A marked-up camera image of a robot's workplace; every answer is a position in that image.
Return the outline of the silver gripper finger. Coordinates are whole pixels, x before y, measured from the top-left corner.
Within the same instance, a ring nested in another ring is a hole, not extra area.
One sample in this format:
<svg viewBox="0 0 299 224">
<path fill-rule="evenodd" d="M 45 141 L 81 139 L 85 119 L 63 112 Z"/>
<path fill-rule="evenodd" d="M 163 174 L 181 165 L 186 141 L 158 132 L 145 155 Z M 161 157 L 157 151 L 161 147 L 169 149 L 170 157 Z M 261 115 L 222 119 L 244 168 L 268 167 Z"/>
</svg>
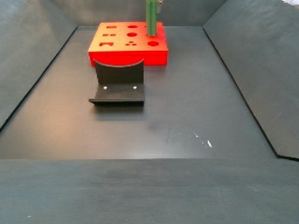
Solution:
<svg viewBox="0 0 299 224">
<path fill-rule="evenodd" d="M 157 13 L 161 14 L 165 0 L 157 0 Z"/>
</svg>

